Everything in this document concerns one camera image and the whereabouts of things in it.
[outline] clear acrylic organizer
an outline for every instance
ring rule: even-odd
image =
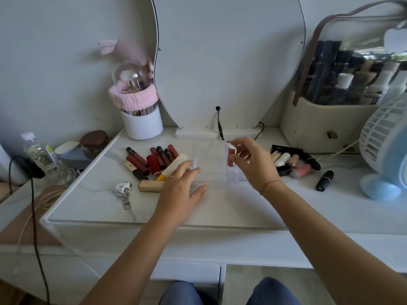
[[[229,183],[247,181],[236,165],[227,165],[229,142],[217,139],[194,140],[192,148],[192,167],[201,168],[194,184],[207,184],[211,187],[224,187]]]

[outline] jeans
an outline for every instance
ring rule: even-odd
[[[165,290],[160,305],[214,305],[211,297],[198,292],[193,284],[173,283]],[[246,305],[301,305],[286,286],[277,279],[266,277],[253,289]]]

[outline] desk fan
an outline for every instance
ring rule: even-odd
[[[374,200],[392,200],[407,189],[407,93],[377,109],[359,138],[360,152],[376,171],[360,180]]]

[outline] blue fan base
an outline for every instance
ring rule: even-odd
[[[368,197],[380,201],[396,199],[403,191],[400,187],[382,179],[377,173],[361,178],[360,187]]]

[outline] bracelet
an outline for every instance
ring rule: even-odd
[[[262,196],[263,195],[262,192],[263,192],[263,190],[266,189],[267,185],[270,183],[274,183],[274,182],[282,182],[282,180],[272,180],[272,181],[267,182],[266,184],[264,184],[263,188],[261,190],[259,190],[259,194]]]

